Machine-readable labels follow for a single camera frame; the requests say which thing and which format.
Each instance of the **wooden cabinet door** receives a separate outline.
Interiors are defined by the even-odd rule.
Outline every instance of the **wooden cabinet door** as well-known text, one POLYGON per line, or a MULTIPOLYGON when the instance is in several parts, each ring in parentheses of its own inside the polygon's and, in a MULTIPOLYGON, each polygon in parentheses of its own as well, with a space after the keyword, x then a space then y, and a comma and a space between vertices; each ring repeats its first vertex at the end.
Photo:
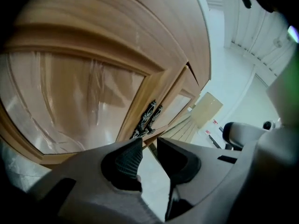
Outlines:
POLYGON ((157 133, 166 130, 189 106, 196 102, 199 94, 200 88, 188 66, 185 66, 182 74, 162 101, 163 111, 155 120, 152 128, 156 129, 157 133))
POLYGON ((41 164, 129 139, 187 63, 136 0, 31 0, 14 26, 0 56, 0 135, 41 164))
POLYGON ((206 21, 198 0, 137 0, 167 27, 186 54, 200 89, 211 78, 206 21))

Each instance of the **door handle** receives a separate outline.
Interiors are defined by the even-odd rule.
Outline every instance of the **door handle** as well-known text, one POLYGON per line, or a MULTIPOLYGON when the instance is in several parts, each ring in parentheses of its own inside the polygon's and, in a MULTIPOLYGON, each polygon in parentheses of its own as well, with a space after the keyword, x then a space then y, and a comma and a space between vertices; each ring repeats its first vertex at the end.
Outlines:
POLYGON ((156 104, 157 102, 155 100, 149 104, 148 108, 142 114, 141 119, 132 134, 131 139, 144 137, 148 133, 148 131, 144 130, 144 126, 146 122, 149 120, 149 118, 151 117, 151 115, 153 114, 156 104))
POLYGON ((147 133, 147 134, 153 134, 153 133, 156 131, 155 129, 152 129, 151 127, 152 127, 153 123, 155 122, 155 120, 156 120, 156 119, 159 117, 159 115, 161 114, 162 109, 163 109, 163 106, 160 105, 160 106, 156 109, 156 111, 155 111, 155 113, 153 114, 153 116, 150 118, 150 121, 149 121, 148 125, 146 125, 146 128, 145 128, 145 129, 148 130, 148 133, 147 133))

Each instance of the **glass panel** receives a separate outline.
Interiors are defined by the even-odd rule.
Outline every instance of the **glass panel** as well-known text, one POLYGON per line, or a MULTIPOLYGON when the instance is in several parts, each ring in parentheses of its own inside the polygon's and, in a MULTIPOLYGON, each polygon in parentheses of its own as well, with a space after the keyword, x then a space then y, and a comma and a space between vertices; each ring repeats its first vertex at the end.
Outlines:
POLYGON ((154 122, 154 129, 168 125, 181 110, 190 102, 191 98, 178 94, 167 109, 154 122))
POLYGON ((115 142, 143 76, 104 62, 49 53, 0 56, 0 98, 42 153, 115 142))

